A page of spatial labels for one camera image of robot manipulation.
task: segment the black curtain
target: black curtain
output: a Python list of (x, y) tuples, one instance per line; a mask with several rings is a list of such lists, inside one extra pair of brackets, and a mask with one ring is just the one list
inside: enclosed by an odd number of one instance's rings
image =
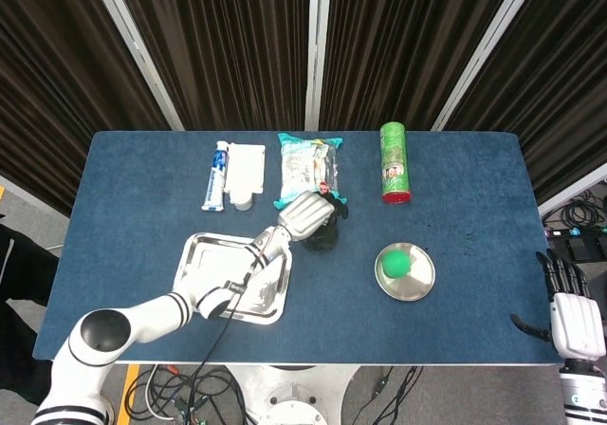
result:
[(331, 0), (321, 129), (430, 129), (503, 0)]
[(607, 162), (607, 0), (527, 0), (447, 129), (516, 133), (540, 203)]
[(126, 0), (188, 129), (303, 129), (309, 0)]
[(92, 136), (168, 129), (100, 0), (0, 0), (0, 175), (69, 214)]

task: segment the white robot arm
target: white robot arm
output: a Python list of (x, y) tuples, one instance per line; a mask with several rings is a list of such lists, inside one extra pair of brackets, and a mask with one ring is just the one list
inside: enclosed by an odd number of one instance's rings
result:
[(134, 342), (151, 342), (184, 326), (197, 309), (205, 318), (220, 315), (248, 279), (318, 229), (335, 208), (322, 197), (304, 193), (279, 213), (245, 247), (250, 262), (240, 271), (186, 275), (173, 292), (131, 308), (92, 311), (74, 326), (53, 363), (51, 389), (33, 425), (105, 425), (101, 387), (114, 362)]
[(537, 256), (548, 289), (551, 330), (527, 325), (516, 315), (510, 318), (524, 333), (552, 342), (564, 359), (560, 377), (567, 424), (607, 423), (605, 377), (594, 365), (605, 355), (597, 302), (590, 298), (586, 276), (578, 266), (551, 249), (547, 256), (540, 252)]

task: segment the table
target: table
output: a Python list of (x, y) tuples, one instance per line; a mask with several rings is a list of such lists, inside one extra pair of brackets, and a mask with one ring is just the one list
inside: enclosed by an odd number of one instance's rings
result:
[[(546, 248), (518, 140), (506, 133), (408, 133), (413, 201), (381, 200), (378, 132), (342, 136), (339, 188), (350, 217), (318, 254), (292, 244), (285, 312), (260, 326), (234, 322), (212, 362), (273, 364), (538, 364), (559, 361), (508, 315), (549, 322)], [(253, 207), (202, 212), (215, 143), (263, 143), (266, 182)], [(272, 132), (104, 132), (92, 142), (71, 215), (37, 358), (53, 358), (74, 323), (99, 307), (133, 306), (171, 290), (186, 239), (209, 231), (255, 236), (274, 225), (281, 157)], [(422, 247), (436, 268), (423, 300), (378, 286), (385, 246)], [(170, 336), (134, 344), (121, 361), (201, 361), (222, 321), (197, 317)]]

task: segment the silver tray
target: silver tray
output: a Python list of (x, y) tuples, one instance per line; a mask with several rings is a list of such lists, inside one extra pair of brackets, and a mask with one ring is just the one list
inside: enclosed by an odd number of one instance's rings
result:
[[(383, 272), (381, 258), (393, 249), (400, 249), (411, 257), (411, 271), (402, 278), (390, 278)], [(432, 259), (422, 248), (411, 243), (393, 243), (384, 248), (376, 258), (376, 279), (390, 297), (403, 302), (423, 299), (434, 286), (436, 272)]]
[[(200, 232), (192, 235), (183, 248), (181, 261), (175, 275), (175, 284), (186, 274), (205, 274), (202, 259), (205, 252), (221, 254), (227, 260), (226, 268), (230, 267), (230, 259), (237, 258), (241, 248), (252, 242), (252, 238), (235, 237), (220, 233)], [(285, 309), (286, 290), (291, 274), (291, 251), (285, 252), (274, 259), (264, 270), (253, 275), (248, 282), (247, 291), (243, 294), (240, 304), (234, 311), (233, 319), (248, 323), (275, 323), (283, 315)], [(221, 314), (228, 318), (236, 306), (238, 298), (234, 298), (226, 311)]]

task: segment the pringles can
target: pringles can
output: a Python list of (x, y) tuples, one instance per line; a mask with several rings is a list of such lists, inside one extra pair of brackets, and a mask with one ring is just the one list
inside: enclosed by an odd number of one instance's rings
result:
[(381, 139), (381, 194), (388, 204), (411, 200), (405, 126), (390, 121), (379, 129)]

